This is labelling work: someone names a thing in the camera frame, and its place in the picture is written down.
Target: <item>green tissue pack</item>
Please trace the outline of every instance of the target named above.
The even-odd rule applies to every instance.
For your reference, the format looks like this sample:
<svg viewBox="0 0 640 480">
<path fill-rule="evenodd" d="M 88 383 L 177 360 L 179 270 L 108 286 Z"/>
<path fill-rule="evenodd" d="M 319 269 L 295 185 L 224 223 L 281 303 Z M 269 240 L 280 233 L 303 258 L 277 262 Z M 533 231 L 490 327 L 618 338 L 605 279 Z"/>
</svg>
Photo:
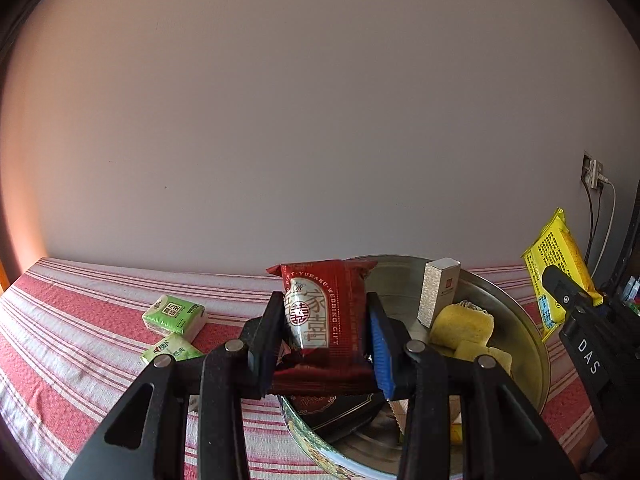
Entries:
<svg viewBox="0 0 640 480">
<path fill-rule="evenodd" d="M 200 304 L 163 294 L 142 315 L 142 321 L 153 332 L 175 332 L 190 343 L 207 322 L 207 313 Z"/>
<path fill-rule="evenodd" d="M 204 355 L 195 346 L 181 338 L 180 335 L 173 333 L 142 352 L 140 359 L 145 365 L 148 365 L 156 356 L 161 354 L 172 355 L 176 361 L 184 361 Z"/>
</svg>

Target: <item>blue gripper pad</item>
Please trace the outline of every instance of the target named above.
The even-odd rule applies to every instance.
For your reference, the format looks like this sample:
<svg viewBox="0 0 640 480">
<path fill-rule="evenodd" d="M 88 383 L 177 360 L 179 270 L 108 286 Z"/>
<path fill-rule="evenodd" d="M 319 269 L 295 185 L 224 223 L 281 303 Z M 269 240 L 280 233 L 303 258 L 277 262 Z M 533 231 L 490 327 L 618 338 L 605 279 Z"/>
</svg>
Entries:
<svg viewBox="0 0 640 480">
<path fill-rule="evenodd" d="M 386 344 L 378 316 L 372 313 L 369 320 L 371 330 L 371 354 L 376 382 L 385 394 L 385 399 L 393 399 L 396 390 L 396 383 L 393 377 L 393 358 Z"/>
<path fill-rule="evenodd" d="M 412 389 L 413 367 L 404 355 L 409 333 L 401 321 L 386 316 L 380 298 L 367 294 L 369 321 L 369 352 L 373 361 L 376 383 L 388 400 L 406 399 Z"/>
</svg>

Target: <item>red and white striped fabric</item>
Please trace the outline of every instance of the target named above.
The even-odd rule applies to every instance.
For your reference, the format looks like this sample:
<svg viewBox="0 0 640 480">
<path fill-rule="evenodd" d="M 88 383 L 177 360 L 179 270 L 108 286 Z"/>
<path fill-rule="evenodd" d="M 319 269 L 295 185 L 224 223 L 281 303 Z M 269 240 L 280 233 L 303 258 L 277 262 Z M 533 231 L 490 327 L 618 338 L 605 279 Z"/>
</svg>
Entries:
<svg viewBox="0 0 640 480">
<path fill-rule="evenodd" d="M 475 269 L 521 300 L 522 266 Z M 140 353 L 160 339 L 142 312 L 160 294 L 197 301 L 209 320 L 194 340 L 207 352 L 260 316 L 278 278 L 124 269 L 43 258 L 0 297 L 0 415 L 46 479 L 61 479 L 133 379 Z M 526 310 L 537 320 L 535 303 Z M 593 414 L 557 338 L 549 342 L 552 387 L 544 417 L 569 450 Z M 290 437 L 273 396 L 242 402 L 252 478 L 329 480 Z M 196 478 L 197 416 L 189 415 L 185 478 Z"/>
</svg>

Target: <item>printed label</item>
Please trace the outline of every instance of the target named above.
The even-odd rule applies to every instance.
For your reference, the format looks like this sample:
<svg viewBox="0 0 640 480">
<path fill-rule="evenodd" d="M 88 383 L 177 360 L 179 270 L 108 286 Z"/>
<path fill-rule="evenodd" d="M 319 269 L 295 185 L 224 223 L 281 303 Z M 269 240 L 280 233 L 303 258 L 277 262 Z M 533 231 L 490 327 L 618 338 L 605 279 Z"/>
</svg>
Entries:
<svg viewBox="0 0 640 480">
<path fill-rule="evenodd" d="M 578 374 L 581 376 L 585 387 L 599 393 L 600 390 L 609 383 L 609 375 L 600 363 L 593 345 L 587 341 L 586 336 L 580 328 L 575 332 L 571 343 L 572 347 L 578 351 L 578 355 L 580 356 L 580 359 L 574 362 L 575 368 L 578 370 Z"/>
<path fill-rule="evenodd" d="M 543 294 L 538 298 L 538 307 L 540 308 L 540 316 L 542 316 L 542 323 L 547 329 L 551 329 L 556 326 L 555 322 L 551 319 L 551 309 L 549 309 L 549 301 L 546 298 L 546 294 Z"/>
<path fill-rule="evenodd" d="M 298 349 L 327 348 L 327 298 L 316 282 L 292 278 L 284 297 L 284 313 Z"/>
<path fill-rule="evenodd" d="M 314 413 L 324 412 L 329 406 L 335 402 L 336 397 L 301 397 L 290 396 L 291 402 L 300 415 L 313 415 Z"/>
<path fill-rule="evenodd" d="M 162 350 L 164 350 L 168 346 L 169 346 L 169 342 L 168 341 L 164 341 L 164 342 L 160 343 L 158 346 L 156 346 L 154 348 L 154 354 L 157 354 L 158 352 L 161 352 Z"/>
<path fill-rule="evenodd" d="M 169 317 L 176 317 L 180 314 L 182 306 L 175 303 L 167 303 L 167 306 L 162 310 L 163 314 L 167 314 Z"/>
</svg>

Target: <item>red snack package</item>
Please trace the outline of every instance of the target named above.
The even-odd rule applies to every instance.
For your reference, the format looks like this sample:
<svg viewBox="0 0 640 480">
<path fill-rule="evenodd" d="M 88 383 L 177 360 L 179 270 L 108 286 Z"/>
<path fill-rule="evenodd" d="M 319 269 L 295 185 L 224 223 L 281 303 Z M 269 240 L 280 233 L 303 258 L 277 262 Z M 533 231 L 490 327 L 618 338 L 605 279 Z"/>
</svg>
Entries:
<svg viewBox="0 0 640 480">
<path fill-rule="evenodd" d="M 276 368 L 272 391 L 287 394 L 373 392 L 365 358 L 364 278 L 376 265 L 327 260 L 267 269 L 281 276 L 290 354 Z"/>
</svg>

